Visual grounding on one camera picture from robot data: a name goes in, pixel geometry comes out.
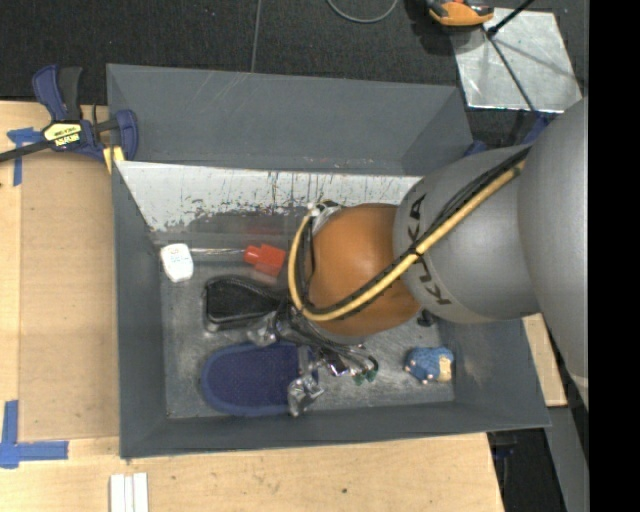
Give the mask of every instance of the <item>wooden table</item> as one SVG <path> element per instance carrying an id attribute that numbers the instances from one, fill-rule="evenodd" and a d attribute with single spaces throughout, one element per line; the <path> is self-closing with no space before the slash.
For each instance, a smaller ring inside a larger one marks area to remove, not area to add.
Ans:
<path id="1" fill-rule="evenodd" d="M 0 151 L 7 130 L 48 122 L 0 102 Z M 109 476 L 135 472 L 151 512 L 504 510 L 484 434 L 120 460 L 106 169 L 45 151 L 12 176 L 0 164 L 0 402 L 19 399 L 19 440 L 70 444 L 68 460 L 0 469 L 1 511 L 106 511 Z M 541 317 L 525 327 L 547 403 L 566 403 Z"/>

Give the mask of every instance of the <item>cardboard sheet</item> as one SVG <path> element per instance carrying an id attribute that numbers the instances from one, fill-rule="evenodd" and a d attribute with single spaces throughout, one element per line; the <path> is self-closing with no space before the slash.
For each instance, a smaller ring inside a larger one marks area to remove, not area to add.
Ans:
<path id="1" fill-rule="evenodd" d="M 44 126 L 44 108 L 31 107 L 31 124 Z M 116 435 L 109 176 L 73 154 L 44 151 L 23 164 L 19 438 Z"/>
<path id="2" fill-rule="evenodd" d="M 486 28 L 511 12 L 496 8 Z M 528 109 L 509 68 L 537 111 L 563 112 L 582 98 L 552 13 L 525 10 L 498 31 L 494 42 L 508 67 L 480 30 L 452 34 L 451 42 L 470 107 Z"/>
<path id="3" fill-rule="evenodd" d="M 0 511 L 106 511 L 109 476 L 138 472 L 152 512 L 504 510 L 482 434 L 130 464 L 117 451 L 117 438 L 73 441 L 68 461 L 0 474 Z"/>

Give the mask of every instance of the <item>yellow label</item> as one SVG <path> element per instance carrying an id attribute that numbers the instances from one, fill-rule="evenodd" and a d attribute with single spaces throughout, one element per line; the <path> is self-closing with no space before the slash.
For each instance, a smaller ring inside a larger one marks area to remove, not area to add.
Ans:
<path id="1" fill-rule="evenodd" d="M 67 137 L 75 136 L 73 140 L 69 140 L 67 142 L 59 143 L 56 140 L 56 146 L 62 146 L 64 144 L 68 144 L 69 142 L 75 142 L 76 140 L 79 140 L 80 135 L 76 135 L 76 134 L 80 133 L 81 131 L 82 131 L 82 126 L 80 126 L 79 124 L 58 123 L 58 124 L 52 124 L 51 126 L 49 126 L 44 131 L 43 135 L 44 135 L 44 138 L 49 141 L 59 139 L 60 137 L 64 137 L 66 139 Z"/>
<path id="2" fill-rule="evenodd" d="M 60 137 L 59 139 L 55 139 L 56 146 L 66 146 L 67 144 L 71 144 L 72 142 L 77 142 L 80 140 L 80 135 L 77 133 L 72 133 L 71 135 L 65 135 L 64 137 Z"/>

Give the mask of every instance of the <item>black floor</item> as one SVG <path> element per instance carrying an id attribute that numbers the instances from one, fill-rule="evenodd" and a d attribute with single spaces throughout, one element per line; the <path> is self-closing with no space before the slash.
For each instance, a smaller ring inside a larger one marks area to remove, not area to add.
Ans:
<path id="1" fill-rule="evenodd" d="M 392 0 L 334 1 L 371 17 Z M 555 14 L 587 95 L 589 0 L 539 0 L 530 9 Z M 106 63 L 459 84 L 449 36 L 425 16 L 422 0 L 400 0 L 388 18 L 370 25 L 340 18 L 325 0 L 3 1 L 0 26 L 0 99 L 34 100 L 31 76 L 52 63 L 84 68 L 85 104 L 106 104 Z M 528 113 L 476 109 L 468 109 L 468 119 L 474 138 L 489 147 L 518 142 L 533 122 Z M 564 510 L 544 433 L 513 435 L 507 510 Z M 497 466 L 502 476 L 503 461 Z"/>

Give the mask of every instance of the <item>small blue toy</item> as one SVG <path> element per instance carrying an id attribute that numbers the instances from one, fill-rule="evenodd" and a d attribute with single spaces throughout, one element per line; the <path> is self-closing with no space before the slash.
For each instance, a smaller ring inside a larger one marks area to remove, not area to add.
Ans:
<path id="1" fill-rule="evenodd" d="M 446 347 L 412 349 L 405 358 L 404 370 L 423 384 L 451 380 L 453 353 Z"/>

